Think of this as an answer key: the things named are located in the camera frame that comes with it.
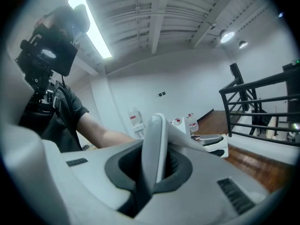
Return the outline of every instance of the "white bottle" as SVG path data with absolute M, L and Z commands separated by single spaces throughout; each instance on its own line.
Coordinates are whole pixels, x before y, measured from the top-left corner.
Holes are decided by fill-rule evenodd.
M 141 123 L 142 119 L 136 108 L 134 108 L 134 107 L 130 108 L 128 111 L 128 115 L 129 115 L 129 119 L 131 121 L 132 126 L 135 126 L 135 125 Z
M 174 126 L 179 126 L 182 123 L 182 121 L 179 118 L 176 118 L 175 120 L 172 121 L 172 124 Z
M 193 113 L 190 113 L 188 115 L 187 120 L 188 120 L 189 130 L 192 133 L 198 131 L 199 129 L 198 122 L 197 119 L 195 119 L 195 117 L 193 116 Z

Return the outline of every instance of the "ceiling light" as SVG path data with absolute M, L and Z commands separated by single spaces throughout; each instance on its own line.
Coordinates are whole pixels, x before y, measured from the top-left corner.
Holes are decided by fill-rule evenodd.
M 90 12 L 89 6 L 86 2 L 86 0 L 69 0 L 69 5 L 74 9 L 76 6 L 83 4 L 86 7 L 88 17 L 90 20 L 90 29 L 87 31 L 87 35 L 90 38 L 91 42 L 97 49 L 97 51 L 100 53 L 102 58 L 110 58 L 112 55 L 109 52 L 100 32 L 99 29 L 95 23 L 95 20 L 92 16 L 92 13 Z
M 228 32 L 226 30 L 222 30 L 220 32 L 221 43 L 225 43 L 225 42 L 229 41 L 233 36 L 234 36 L 234 32 Z
M 239 44 L 240 48 L 243 48 L 243 47 L 245 47 L 245 46 L 247 46 L 247 45 L 248 45 L 247 42 L 245 42 L 245 41 L 240 41 L 240 44 Z

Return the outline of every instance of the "fluorescent light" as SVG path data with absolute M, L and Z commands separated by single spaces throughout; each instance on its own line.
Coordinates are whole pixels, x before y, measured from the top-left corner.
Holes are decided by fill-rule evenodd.
M 90 29 L 87 31 L 86 34 L 90 38 L 91 42 L 93 43 L 93 45 L 95 46 L 97 51 L 100 53 L 101 57 L 104 59 L 110 58 L 112 55 L 109 52 L 109 50 L 99 32 L 99 29 L 95 23 L 92 13 L 90 12 L 90 9 L 89 9 L 89 6 L 88 6 L 86 0 L 69 0 L 68 3 L 73 9 L 80 4 L 85 5 L 89 20 L 90 20 Z

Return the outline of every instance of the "ceiling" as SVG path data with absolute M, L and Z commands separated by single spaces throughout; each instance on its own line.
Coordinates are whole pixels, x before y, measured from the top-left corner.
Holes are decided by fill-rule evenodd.
M 66 3 L 67 0 L 55 0 L 52 7 Z M 189 49 L 218 47 L 222 29 L 239 32 L 269 5 L 268 0 L 87 0 L 87 3 L 112 57 L 102 59 L 87 36 L 81 38 L 80 49 L 95 65 L 106 66 L 107 73 L 126 66 L 125 57 L 131 57 L 132 63 L 170 52 L 175 45 Z M 211 30 L 212 23 L 217 25 Z

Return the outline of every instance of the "white wall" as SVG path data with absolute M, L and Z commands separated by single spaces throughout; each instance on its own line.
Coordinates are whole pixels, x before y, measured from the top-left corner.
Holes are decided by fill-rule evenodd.
M 90 76 L 90 84 L 103 125 L 129 135 L 108 84 L 104 66 L 99 65 L 98 72 L 98 76 Z
M 163 113 L 169 121 L 194 113 L 198 119 L 211 109 L 224 110 L 219 90 L 234 78 L 222 49 L 188 50 L 161 55 L 110 73 L 112 96 L 129 133 L 128 109 L 136 107 L 145 125 Z
M 244 82 L 253 82 L 283 72 L 282 66 L 299 59 L 299 53 L 283 19 L 266 10 L 237 34 L 248 45 L 239 49 L 238 41 L 226 47 L 238 64 Z M 273 98 L 286 95 L 285 82 L 256 89 L 258 98 Z M 277 101 L 263 103 L 267 112 L 286 112 L 287 103 Z

